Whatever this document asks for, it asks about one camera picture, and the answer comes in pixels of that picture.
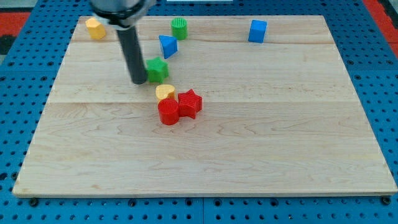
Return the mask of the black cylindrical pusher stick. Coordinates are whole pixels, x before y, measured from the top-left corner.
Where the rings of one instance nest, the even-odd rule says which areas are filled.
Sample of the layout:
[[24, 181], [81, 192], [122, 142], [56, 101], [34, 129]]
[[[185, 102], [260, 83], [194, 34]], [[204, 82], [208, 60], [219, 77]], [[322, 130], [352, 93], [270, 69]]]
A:
[[142, 57], [141, 46], [135, 27], [117, 31], [118, 39], [133, 84], [141, 85], [147, 81], [147, 72]]

